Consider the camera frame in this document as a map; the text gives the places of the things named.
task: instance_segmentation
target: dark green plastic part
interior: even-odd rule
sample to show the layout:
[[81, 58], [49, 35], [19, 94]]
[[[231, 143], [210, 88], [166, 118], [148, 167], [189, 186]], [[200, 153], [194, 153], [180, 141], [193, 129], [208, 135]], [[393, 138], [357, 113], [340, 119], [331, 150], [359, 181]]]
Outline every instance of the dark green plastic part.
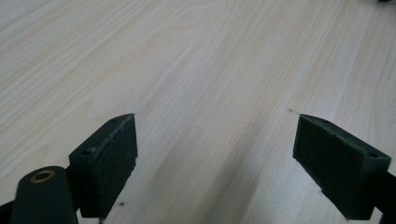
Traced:
[[344, 217], [370, 219], [389, 156], [325, 119], [300, 115], [293, 158]]

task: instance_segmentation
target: wooden table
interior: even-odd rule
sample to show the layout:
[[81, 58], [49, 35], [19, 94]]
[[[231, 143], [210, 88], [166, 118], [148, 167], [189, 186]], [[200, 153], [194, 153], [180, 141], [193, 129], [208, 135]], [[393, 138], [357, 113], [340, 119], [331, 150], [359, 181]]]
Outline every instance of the wooden table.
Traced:
[[2, 1], [0, 203], [135, 112], [106, 223], [347, 223], [291, 156], [298, 114], [396, 157], [395, 20], [368, 0]]

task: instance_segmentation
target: wood grain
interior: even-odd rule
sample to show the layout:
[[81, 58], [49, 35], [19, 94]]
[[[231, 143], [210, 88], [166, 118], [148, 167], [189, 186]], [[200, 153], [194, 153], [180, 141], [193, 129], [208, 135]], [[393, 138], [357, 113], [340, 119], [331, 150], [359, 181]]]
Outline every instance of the wood grain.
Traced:
[[1, 1], [0, 203], [135, 112], [106, 223], [347, 223], [291, 156], [298, 114], [395, 157], [395, 19], [366, 0]]

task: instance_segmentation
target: light wood surface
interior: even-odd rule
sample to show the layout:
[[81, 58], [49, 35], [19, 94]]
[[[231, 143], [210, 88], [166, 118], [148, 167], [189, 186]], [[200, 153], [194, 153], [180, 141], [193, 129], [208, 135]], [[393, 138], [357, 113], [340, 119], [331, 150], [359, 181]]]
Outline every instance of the light wood surface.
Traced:
[[106, 223], [347, 223], [291, 156], [298, 113], [396, 157], [396, 4], [4, 0], [0, 89], [0, 203], [135, 112]]

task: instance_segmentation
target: screw hole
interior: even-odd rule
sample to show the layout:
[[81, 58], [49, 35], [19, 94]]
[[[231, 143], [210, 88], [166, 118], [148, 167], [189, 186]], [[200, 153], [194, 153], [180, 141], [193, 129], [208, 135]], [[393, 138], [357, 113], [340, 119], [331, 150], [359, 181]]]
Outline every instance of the screw hole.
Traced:
[[377, 157], [378, 157], [378, 155], [376, 155], [376, 154], [375, 154], [375, 153], [373, 153], [373, 152], [370, 152], [370, 153], [369, 153], [369, 157], [377, 158]]

